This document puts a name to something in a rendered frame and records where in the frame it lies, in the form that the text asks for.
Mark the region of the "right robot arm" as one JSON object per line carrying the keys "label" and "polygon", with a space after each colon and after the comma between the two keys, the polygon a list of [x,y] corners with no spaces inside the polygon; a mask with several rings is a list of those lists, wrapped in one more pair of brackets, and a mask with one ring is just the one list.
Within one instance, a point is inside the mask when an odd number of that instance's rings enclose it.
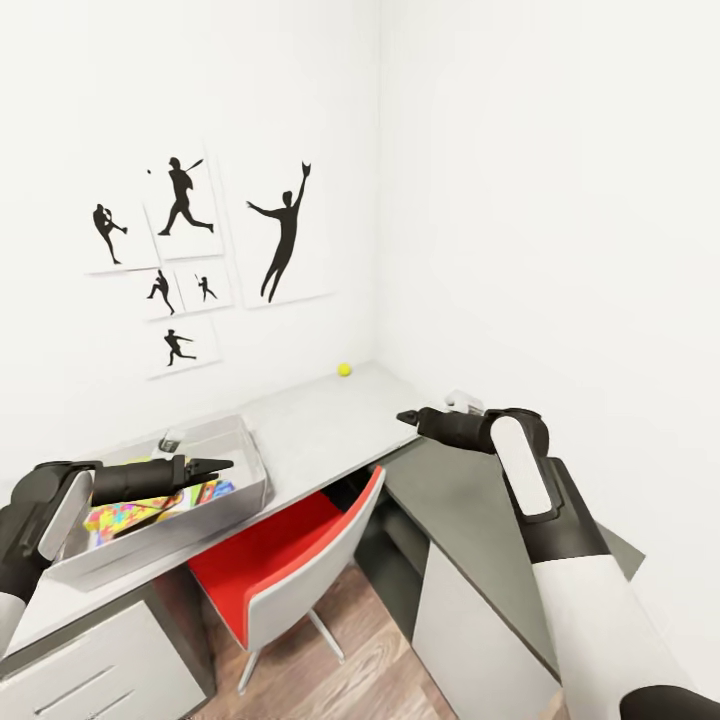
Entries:
{"label": "right robot arm", "polygon": [[720,720],[655,630],[549,430],[530,409],[483,408],[460,389],[445,409],[395,417],[459,449],[497,455],[532,563],[571,720]]}

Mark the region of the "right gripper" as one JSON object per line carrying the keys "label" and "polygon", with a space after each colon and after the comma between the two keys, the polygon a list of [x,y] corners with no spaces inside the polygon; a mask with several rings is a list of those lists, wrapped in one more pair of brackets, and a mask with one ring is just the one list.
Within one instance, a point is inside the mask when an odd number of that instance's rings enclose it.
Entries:
{"label": "right gripper", "polygon": [[418,411],[411,410],[398,413],[395,417],[402,422],[417,427],[417,433],[440,441],[443,445],[450,445],[464,449],[460,440],[460,424],[468,413],[446,413],[432,407],[422,407]]}

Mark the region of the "toy box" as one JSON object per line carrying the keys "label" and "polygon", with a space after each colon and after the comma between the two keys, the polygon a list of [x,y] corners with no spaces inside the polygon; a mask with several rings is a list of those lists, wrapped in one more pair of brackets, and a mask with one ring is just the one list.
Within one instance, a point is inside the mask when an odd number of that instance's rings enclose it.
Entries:
{"label": "toy box", "polygon": [[[262,511],[267,474],[252,446],[243,416],[228,416],[184,431],[186,434],[173,455],[185,455],[186,461],[231,461],[233,466],[218,472],[216,486],[230,480],[234,489],[100,544],[99,529],[89,531],[84,526],[93,510],[91,493],[54,562],[45,568],[43,575],[47,579],[86,593]],[[147,461],[159,440],[160,437],[94,460],[102,461],[104,466]]]}

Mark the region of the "board game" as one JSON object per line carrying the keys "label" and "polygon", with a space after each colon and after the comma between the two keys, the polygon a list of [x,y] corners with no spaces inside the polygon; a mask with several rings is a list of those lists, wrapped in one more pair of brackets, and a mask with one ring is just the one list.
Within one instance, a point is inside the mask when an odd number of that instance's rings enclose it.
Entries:
{"label": "board game", "polygon": [[232,482],[230,480],[225,481],[218,486],[215,486],[215,490],[213,491],[213,497],[218,497],[220,495],[223,495],[225,493],[228,493],[234,489]]}
{"label": "board game", "polygon": [[[158,523],[163,519],[168,519],[173,515],[177,515],[177,513],[181,513],[181,511],[187,511],[187,509],[191,509],[191,507],[201,505],[201,503],[205,502],[205,499],[206,501],[209,501],[213,497],[213,491],[215,490],[216,484],[217,480],[213,480],[199,485],[194,485],[193,487],[184,486],[173,497],[173,507],[169,507],[169,509],[165,509],[165,511],[161,511],[160,513],[157,513],[157,515],[147,517],[144,521],[139,521],[138,525],[147,526],[149,524]],[[89,517],[87,517],[84,526],[87,526],[89,531],[100,529],[99,507],[95,507],[89,513]]]}

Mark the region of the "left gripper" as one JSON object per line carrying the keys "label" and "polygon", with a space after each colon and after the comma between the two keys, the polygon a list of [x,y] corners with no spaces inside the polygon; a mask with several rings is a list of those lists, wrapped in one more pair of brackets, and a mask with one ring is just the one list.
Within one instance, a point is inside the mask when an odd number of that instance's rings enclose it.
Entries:
{"label": "left gripper", "polygon": [[135,461],[127,463],[123,503],[143,499],[174,497],[184,486],[193,487],[218,479],[218,472],[233,466],[220,459],[189,459],[173,455],[167,461]]}

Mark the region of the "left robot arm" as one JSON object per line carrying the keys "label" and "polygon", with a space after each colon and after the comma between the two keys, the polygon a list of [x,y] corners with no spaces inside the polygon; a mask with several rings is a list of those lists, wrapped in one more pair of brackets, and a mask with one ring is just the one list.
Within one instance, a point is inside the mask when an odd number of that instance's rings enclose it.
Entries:
{"label": "left robot arm", "polygon": [[184,429],[166,427],[147,461],[104,466],[100,460],[35,465],[0,507],[0,662],[39,579],[44,578],[92,493],[90,506],[174,497],[184,486],[218,479],[233,466],[220,459],[173,455]]}

